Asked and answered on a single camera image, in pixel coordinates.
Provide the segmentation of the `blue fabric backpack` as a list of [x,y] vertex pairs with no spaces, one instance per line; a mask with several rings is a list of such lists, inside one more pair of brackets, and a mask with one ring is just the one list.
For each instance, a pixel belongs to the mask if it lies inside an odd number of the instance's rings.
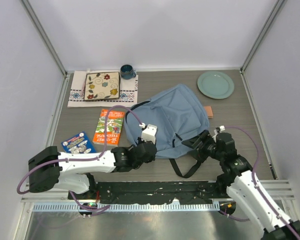
[[141,137],[140,122],[157,127],[156,158],[168,159],[179,177],[192,177],[203,161],[198,160],[186,174],[182,174],[176,159],[191,150],[182,144],[183,141],[210,128],[208,114],[195,93],[186,85],[178,84],[132,106],[124,117],[126,137],[132,144]]

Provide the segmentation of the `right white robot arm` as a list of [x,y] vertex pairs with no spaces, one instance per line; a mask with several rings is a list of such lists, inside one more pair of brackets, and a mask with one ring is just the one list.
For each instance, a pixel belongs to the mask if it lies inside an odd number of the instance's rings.
[[189,154],[203,162],[208,157],[219,161],[223,171],[216,179],[216,193],[233,199],[248,219],[259,227],[264,240],[300,240],[300,220],[293,220],[262,186],[248,160],[237,153],[232,135],[208,130],[182,142]]

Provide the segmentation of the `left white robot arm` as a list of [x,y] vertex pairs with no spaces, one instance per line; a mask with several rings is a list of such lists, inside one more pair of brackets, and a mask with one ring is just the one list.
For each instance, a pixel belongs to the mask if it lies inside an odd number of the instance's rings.
[[91,173],[121,173],[155,160],[151,141],[130,147],[115,147],[104,153],[73,154],[49,146],[28,161],[29,191],[42,193],[53,188],[74,192],[90,200],[97,192]]

